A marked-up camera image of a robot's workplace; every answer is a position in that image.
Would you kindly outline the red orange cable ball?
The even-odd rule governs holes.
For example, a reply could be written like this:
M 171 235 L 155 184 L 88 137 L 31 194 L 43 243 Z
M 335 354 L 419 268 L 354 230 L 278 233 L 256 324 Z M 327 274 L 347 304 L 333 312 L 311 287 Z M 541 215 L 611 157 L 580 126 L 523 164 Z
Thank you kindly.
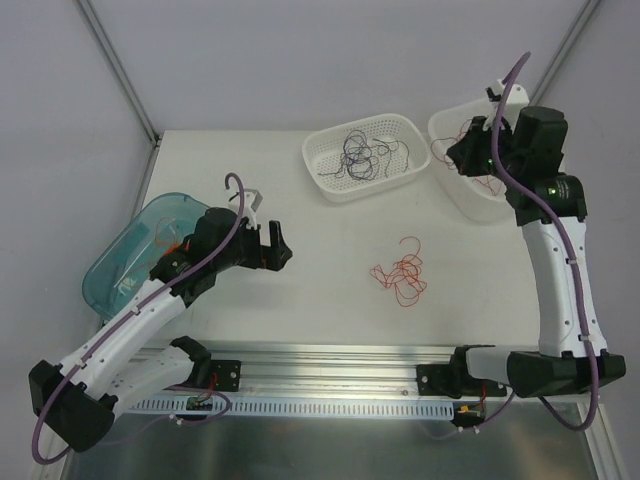
M 423 261 L 420 257 L 422 244 L 415 236 L 406 236 L 399 244 L 409 244 L 410 251 L 394 262 L 389 271 L 385 271 L 381 265 L 375 265 L 369 270 L 369 275 L 385 290 L 393 292 L 399 306 L 409 308 L 420 300 L 428 287 L 423 278 Z

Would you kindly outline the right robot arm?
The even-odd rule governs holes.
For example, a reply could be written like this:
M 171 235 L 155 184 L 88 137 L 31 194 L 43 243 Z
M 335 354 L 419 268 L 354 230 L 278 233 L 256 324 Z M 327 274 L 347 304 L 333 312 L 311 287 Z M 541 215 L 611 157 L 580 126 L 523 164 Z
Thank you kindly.
M 459 347 L 450 386 L 469 395 L 484 380 L 522 398 L 597 392 L 626 373 L 609 352 L 598 324 L 585 261 L 587 206 L 580 180 L 562 171 L 568 123 L 562 112 L 523 108 L 498 130 L 484 116 L 447 154 L 467 177 L 493 176 L 506 185 L 534 271 L 540 328 L 536 347 Z

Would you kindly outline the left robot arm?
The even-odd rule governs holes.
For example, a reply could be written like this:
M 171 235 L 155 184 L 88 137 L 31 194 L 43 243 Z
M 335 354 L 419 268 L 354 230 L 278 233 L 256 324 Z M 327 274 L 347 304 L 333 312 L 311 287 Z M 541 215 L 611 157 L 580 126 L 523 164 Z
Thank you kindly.
M 69 450 L 96 446 L 115 421 L 148 396 L 178 385 L 211 389 L 212 359 L 198 341 L 182 336 L 155 358 L 128 369 L 131 358 L 162 327 L 213 288 L 217 277 L 233 267 L 280 271 L 292 258 L 281 225 L 269 223 L 269 244 L 246 213 L 208 209 L 183 242 L 167 251 L 150 270 L 132 300 L 90 340 L 56 364 L 46 360 L 29 372 L 37 417 L 31 453 L 41 465 L 54 463 L 39 452 L 44 428 Z

